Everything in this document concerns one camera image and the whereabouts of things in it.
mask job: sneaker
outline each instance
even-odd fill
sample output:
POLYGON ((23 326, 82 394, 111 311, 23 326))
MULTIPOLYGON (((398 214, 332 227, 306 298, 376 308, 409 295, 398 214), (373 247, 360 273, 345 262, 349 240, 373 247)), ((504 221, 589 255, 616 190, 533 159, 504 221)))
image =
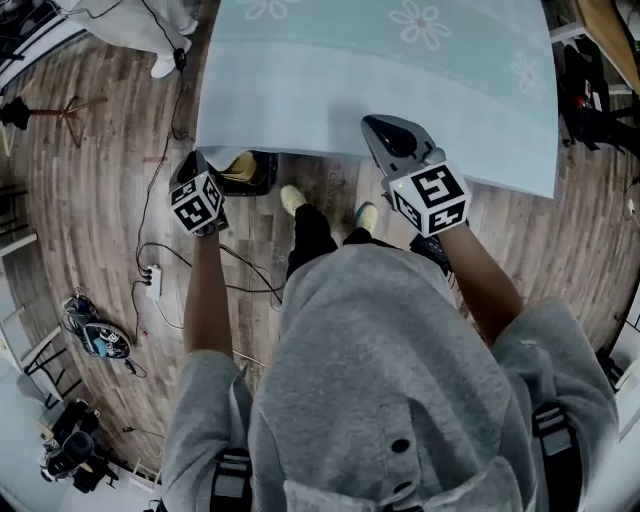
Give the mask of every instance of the sneaker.
POLYGON ((373 236, 378 224, 378 208, 373 203, 364 203, 356 213, 356 228, 366 229, 373 236))
MULTIPOLYGON (((193 43, 187 39, 184 53, 188 53, 191 50, 191 46, 193 46, 193 43)), ((158 55, 158 60, 151 68, 151 76, 153 78, 164 78, 170 75, 174 69, 176 69, 176 62, 173 60, 173 55, 158 55)))
POLYGON ((296 187, 293 185, 285 185, 280 189, 280 200, 285 211, 292 217, 296 216, 296 210, 303 204, 307 204, 307 200, 296 187))
POLYGON ((180 32, 183 36, 190 36, 194 34, 196 30, 198 30, 198 25, 200 25, 200 23, 198 23, 198 20, 194 20, 193 18, 191 18, 189 24, 186 27, 178 30, 178 32, 180 32))

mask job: flower pattern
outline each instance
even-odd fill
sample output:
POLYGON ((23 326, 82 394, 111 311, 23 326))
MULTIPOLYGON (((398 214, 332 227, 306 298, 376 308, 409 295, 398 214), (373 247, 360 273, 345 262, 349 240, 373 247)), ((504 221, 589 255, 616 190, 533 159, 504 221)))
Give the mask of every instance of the flower pattern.
POLYGON ((241 5, 248 5, 249 8, 244 17, 251 21, 257 20, 266 11, 276 20, 283 20, 289 14, 287 4, 297 4, 302 0, 237 0, 241 5))
POLYGON ((517 53, 517 60, 511 63, 511 70, 520 77, 520 92, 527 94, 536 100, 542 98, 542 92, 546 89, 540 78, 538 63, 528 60, 524 53, 517 53))
POLYGON ((407 25, 402 31, 402 39, 407 43, 415 43, 420 37, 431 50, 440 48, 440 38, 450 37, 451 30, 442 23, 436 23, 440 13, 433 6, 422 11, 413 0, 402 0, 402 11, 392 11, 389 18, 395 23, 407 25))

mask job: button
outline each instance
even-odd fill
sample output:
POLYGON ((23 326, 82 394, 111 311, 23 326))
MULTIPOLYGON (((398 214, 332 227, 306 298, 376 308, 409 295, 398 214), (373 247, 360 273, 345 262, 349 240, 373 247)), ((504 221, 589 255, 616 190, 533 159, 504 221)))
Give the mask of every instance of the button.
POLYGON ((391 445, 391 449, 396 453, 406 452, 409 449, 411 443, 406 439, 398 439, 391 445))
POLYGON ((407 487, 409 487, 411 485, 411 482, 404 482, 400 485, 398 485, 394 490, 393 490, 393 494, 398 494, 402 489, 406 489, 407 487))

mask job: white pants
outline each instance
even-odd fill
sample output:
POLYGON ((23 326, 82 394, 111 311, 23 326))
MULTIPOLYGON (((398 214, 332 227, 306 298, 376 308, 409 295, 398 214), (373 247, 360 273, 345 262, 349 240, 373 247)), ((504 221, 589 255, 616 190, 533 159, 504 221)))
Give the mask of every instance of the white pants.
MULTIPOLYGON (((182 0, 145 0, 155 12, 158 22, 176 48, 184 48, 187 38, 180 34, 192 21, 182 0)), ((114 5, 116 0, 80 0, 73 8, 88 9, 98 16, 114 5)), ((144 6, 142 0, 123 0, 123 2, 104 16, 93 20, 85 12, 69 16, 89 32, 103 41, 115 45, 157 53, 162 57, 171 56, 173 48, 167 36, 153 19, 153 15, 144 6)))

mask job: sleeve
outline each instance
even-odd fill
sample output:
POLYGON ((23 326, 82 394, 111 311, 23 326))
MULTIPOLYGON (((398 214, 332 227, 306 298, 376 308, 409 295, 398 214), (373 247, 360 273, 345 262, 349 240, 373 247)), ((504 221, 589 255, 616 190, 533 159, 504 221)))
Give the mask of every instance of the sleeve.
POLYGON ((583 493, 618 434, 613 391, 568 306, 545 300, 524 311, 498 337, 493 354, 510 380, 524 383, 535 411, 562 404, 576 429, 583 493))
POLYGON ((162 461, 168 510, 209 511, 215 458, 233 443, 232 407, 243 418, 250 414, 249 391, 239 377, 236 364, 220 352, 187 356, 162 461), (239 399, 232 404, 234 395, 239 399))

